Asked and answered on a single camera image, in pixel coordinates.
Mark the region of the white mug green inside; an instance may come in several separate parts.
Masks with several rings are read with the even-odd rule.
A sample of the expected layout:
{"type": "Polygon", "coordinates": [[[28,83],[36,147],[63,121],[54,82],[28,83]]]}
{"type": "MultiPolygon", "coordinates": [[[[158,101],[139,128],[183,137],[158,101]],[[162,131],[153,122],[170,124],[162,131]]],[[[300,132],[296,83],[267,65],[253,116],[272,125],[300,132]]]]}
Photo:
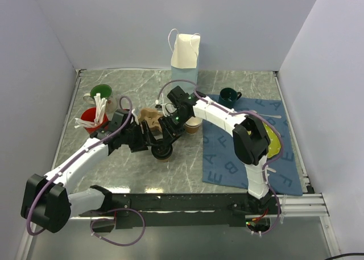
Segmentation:
{"type": "Polygon", "coordinates": [[[89,93],[85,93],[82,97],[83,101],[85,101],[88,104],[95,105],[96,102],[94,100],[94,97],[100,94],[100,98],[106,99],[106,109],[105,112],[112,113],[116,111],[117,109],[117,101],[116,98],[113,95],[113,90],[111,86],[107,84],[100,84],[96,85],[91,89],[89,93]]]}

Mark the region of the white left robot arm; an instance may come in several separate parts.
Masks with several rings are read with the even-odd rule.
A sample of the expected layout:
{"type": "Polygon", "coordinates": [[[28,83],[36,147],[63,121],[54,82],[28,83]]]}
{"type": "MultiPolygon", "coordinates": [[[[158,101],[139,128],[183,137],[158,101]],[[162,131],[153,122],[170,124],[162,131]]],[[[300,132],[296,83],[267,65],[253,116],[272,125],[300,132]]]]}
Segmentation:
{"type": "Polygon", "coordinates": [[[78,181],[96,163],[108,157],[121,145],[129,145],[132,135],[140,134],[132,112],[117,110],[113,119],[95,131],[70,158],[44,176],[32,175],[26,182],[20,215],[26,219],[28,234],[35,236],[31,225],[52,233],[60,231],[71,217],[88,211],[105,216],[112,211],[113,194],[92,186],[72,193],[78,181]]]}

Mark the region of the silver spoon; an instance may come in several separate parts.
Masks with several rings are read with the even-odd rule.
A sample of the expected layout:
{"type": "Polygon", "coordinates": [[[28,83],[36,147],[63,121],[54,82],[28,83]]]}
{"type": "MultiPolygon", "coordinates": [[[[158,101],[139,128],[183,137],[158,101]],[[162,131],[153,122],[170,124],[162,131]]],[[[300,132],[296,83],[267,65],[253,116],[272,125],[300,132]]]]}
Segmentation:
{"type": "Polygon", "coordinates": [[[276,118],[276,119],[281,119],[282,116],[281,115],[268,115],[268,114],[261,114],[261,113],[258,113],[257,111],[255,110],[252,110],[252,112],[256,113],[256,114],[259,114],[261,116],[264,116],[264,117],[270,117],[270,118],[276,118]]]}

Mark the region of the light blue paper bag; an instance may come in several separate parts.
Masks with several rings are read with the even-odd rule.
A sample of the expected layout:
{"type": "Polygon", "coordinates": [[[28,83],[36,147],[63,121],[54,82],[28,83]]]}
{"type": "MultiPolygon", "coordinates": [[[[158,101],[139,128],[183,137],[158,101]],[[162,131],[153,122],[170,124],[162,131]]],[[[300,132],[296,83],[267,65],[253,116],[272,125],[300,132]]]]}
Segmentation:
{"type": "Polygon", "coordinates": [[[171,80],[184,92],[193,93],[198,78],[201,35],[182,34],[173,28],[167,39],[172,51],[171,80]]]}

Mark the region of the stacked brown paper cups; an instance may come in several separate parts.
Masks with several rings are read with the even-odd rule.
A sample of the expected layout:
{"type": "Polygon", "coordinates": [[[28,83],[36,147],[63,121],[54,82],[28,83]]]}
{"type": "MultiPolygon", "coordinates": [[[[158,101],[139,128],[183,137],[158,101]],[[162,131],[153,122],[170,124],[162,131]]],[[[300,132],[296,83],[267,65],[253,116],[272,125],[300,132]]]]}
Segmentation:
{"type": "Polygon", "coordinates": [[[191,117],[184,124],[184,128],[188,134],[194,134],[198,131],[199,127],[202,124],[202,119],[197,117],[191,117]]]}

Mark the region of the green polka dot plate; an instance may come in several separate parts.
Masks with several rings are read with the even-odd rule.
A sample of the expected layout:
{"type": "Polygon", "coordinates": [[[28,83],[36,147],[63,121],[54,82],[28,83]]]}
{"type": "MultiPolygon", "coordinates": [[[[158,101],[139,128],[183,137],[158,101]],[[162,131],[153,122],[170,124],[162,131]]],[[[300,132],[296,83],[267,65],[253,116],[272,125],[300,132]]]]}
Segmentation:
{"type": "Polygon", "coordinates": [[[280,144],[278,136],[274,133],[274,131],[267,124],[264,123],[263,125],[264,125],[266,133],[270,139],[267,159],[272,159],[279,154],[279,152],[281,150],[281,144],[280,144]]]}

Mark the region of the brown pulp cup carrier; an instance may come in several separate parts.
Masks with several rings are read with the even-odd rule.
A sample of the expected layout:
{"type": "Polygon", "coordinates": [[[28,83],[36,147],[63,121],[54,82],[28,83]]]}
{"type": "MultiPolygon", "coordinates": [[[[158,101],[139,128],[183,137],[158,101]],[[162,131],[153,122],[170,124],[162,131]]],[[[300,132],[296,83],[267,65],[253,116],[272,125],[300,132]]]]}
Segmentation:
{"type": "Polygon", "coordinates": [[[159,118],[162,116],[163,114],[157,109],[143,108],[140,110],[138,121],[146,121],[150,130],[155,134],[159,134],[162,133],[162,127],[159,123],[159,118]]]}

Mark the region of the black coffee cup lid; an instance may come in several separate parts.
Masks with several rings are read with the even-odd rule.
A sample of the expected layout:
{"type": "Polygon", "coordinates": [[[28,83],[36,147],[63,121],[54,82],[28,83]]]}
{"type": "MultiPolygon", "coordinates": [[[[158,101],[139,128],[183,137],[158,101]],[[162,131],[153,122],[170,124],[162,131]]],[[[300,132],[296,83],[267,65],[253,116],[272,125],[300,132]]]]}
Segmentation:
{"type": "Polygon", "coordinates": [[[151,153],[152,153],[153,157],[172,155],[173,147],[172,147],[172,145],[151,146],[151,153]]]}

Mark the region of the red cup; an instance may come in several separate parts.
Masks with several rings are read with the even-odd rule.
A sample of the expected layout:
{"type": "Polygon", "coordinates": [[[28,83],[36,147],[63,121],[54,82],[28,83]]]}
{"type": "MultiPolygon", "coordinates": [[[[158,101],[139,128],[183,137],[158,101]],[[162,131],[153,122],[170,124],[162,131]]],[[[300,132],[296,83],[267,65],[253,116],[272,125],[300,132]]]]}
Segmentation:
{"type": "Polygon", "coordinates": [[[89,133],[95,132],[103,124],[105,124],[109,119],[106,114],[104,114],[101,120],[96,119],[96,107],[89,108],[83,112],[80,120],[82,120],[81,126],[89,133]]]}

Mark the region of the dark green mug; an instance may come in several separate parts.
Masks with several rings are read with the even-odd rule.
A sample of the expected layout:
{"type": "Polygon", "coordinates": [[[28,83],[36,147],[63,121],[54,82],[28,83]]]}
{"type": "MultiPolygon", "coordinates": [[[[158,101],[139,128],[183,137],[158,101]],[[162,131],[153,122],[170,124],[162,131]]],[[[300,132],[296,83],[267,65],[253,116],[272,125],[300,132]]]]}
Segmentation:
{"type": "Polygon", "coordinates": [[[242,93],[233,88],[223,88],[220,91],[218,103],[224,107],[232,109],[235,103],[241,98],[242,93]]]}

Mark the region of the white wrapped straws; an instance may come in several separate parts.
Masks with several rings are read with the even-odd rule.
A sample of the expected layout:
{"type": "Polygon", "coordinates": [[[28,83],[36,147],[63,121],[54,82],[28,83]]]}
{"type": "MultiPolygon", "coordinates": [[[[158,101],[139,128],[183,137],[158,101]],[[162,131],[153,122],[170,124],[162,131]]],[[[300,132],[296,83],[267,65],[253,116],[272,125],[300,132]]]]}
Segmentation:
{"type": "MultiPolygon", "coordinates": [[[[105,109],[106,109],[106,99],[105,98],[100,98],[100,94],[97,94],[94,97],[94,100],[96,102],[96,119],[97,120],[101,120],[104,116],[104,114],[106,114],[105,109]]],[[[75,129],[81,128],[81,124],[82,124],[82,120],[80,120],[80,118],[75,118],[75,129]]]]}

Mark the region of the blue letter print cloth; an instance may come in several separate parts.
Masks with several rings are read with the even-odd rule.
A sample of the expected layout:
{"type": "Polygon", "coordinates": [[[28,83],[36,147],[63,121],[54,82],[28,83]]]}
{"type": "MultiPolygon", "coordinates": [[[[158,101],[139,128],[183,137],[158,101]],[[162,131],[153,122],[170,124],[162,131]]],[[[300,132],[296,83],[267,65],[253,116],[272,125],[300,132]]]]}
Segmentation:
{"type": "MultiPolygon", "coordinates": [[[[242,97],[235,103],[234,109],[282,116],[281,119],[262,116],[279,132],[283,141],[282,156],[268,165],[277,171],[269,173],[268,181],[276,193],[301,196],[303,191],[282,101],[242,97]]],[[[210,184],[247,188],[247,173],[244,164],[235,155],[233,138],[207,121],[202,123],[202,130],[202,180],[210,184]]]]}

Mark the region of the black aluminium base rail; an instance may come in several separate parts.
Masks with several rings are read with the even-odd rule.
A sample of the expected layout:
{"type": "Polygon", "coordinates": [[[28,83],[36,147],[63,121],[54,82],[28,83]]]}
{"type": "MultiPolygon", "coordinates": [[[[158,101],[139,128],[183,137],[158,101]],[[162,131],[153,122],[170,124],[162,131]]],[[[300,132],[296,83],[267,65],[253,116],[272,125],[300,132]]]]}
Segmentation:
{"type": "Polygon", "coordinates": [[[31,210],[34,197],[25,196],[21,215],[40,227],[56,233],[77,216],[116,216],[117,226],[130,228],[136,223],[128,212],[144,215],[151,226],[215,225],[243,226],[245,219],[266,214],[274,217],[327,216],[320,195],[302,197],[267,195],[257,200],[246,193],[132,194],[111,193],[98,189],[68,195],[65,190],[41,196],[31,210]]]}

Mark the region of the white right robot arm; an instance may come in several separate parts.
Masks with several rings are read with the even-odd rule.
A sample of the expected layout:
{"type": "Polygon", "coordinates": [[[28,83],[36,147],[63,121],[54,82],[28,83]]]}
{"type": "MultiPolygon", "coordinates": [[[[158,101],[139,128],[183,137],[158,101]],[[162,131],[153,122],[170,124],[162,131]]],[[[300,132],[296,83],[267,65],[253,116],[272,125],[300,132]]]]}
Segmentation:
{"type": "Polygon", "coordinates": [[[170,146],[183,131],[198,130],[203,121],[224,131],[231,136],[234,153],[246,170],[249,208],[257,214],[264,212],[272,196],[267,175],[270,138],[265,120],[251,111],[227,108],[200,92],[187,93],[180,86],[174,87],[167,98],[175,109],[159,119],[164,144],[170,146]]]}

